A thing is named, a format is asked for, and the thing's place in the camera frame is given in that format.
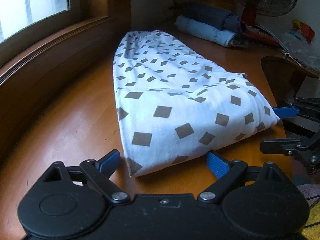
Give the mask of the white patterned pyjama pants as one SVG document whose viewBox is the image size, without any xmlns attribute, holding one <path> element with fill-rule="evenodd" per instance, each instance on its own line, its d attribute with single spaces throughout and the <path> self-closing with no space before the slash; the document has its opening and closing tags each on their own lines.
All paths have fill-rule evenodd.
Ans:
<svg viewBox="0 0 320 240">
<path fill-rule="evenodd" d="M 163 31 L 131 31 L 113 60 L 129 175 L 219 150 L 279 122 L 244 73 L 228 72 Z"/>
</svg>

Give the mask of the dark chair back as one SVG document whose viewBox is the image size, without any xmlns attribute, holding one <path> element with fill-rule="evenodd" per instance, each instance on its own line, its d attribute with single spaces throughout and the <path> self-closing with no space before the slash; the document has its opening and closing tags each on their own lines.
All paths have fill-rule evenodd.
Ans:
<svg viewBox="0 0 320 240">
<path fill-rule="evenodd" d="M 272 90 L 277 106 L 292 103 L 300 90 L 307 72 L 289 60 L 275 56 L 261 59 L 261 67 Z"/>
</svg>

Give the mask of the yellow fuzzy rug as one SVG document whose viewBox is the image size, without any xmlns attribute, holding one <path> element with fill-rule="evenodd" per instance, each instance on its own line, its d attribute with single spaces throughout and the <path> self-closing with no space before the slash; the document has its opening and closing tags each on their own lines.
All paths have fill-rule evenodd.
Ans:
<svg viewBox="0 0 320 240">
<path fill-rule="evenodd" d="M 302 235 L 308 240 L 320 240 L 320 202 L 311 204 L 310 214 Z"/>
</svg>

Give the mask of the rolled light blue towel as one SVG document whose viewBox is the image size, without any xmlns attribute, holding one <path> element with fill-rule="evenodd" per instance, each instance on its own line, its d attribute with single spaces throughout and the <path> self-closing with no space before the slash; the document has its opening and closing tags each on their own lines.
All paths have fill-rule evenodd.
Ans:
<svg viewBox="0 0 320 240">
<path fill-rule="evenodd" d="M 175 25 L 181 32 L 223 47 L 237 47 L 240 45 L 240 42 L 236 39 L 236 33 L 229 30 L 219 30 L 211 25 L 185 18 L 184 16 L 178 16 Z"/>
</svg>

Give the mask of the dark navy folded garment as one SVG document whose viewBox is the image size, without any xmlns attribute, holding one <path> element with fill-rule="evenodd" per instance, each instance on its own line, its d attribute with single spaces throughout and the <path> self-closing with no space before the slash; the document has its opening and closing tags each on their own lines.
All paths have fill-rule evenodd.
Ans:
<svg viewBox="0 0 320 240">
<path fill-rule="evenodd" d="M 237 14 L 205 4 L 188 2 L 177 7 L 177 12 L 186 18 L 205 23 L 219 30 L 243 33 L 245 26 Z"/>
</svg>

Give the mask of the black standing fan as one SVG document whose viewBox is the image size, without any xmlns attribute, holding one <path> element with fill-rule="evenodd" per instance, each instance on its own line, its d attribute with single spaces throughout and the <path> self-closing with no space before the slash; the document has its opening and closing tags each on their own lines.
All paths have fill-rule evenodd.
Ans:
<svg viewBox="0 0 320 240">
<path fill-rule="evenodd" d="M 288 14 L 297 0 L 237 0 L 244 6 L 240 22 L 246 27 L 245 34 L 254 40 L 278 46 L 279 41 L 268 30 L 260 26 L 257 15 L 279 17 Z"/>
</svg>

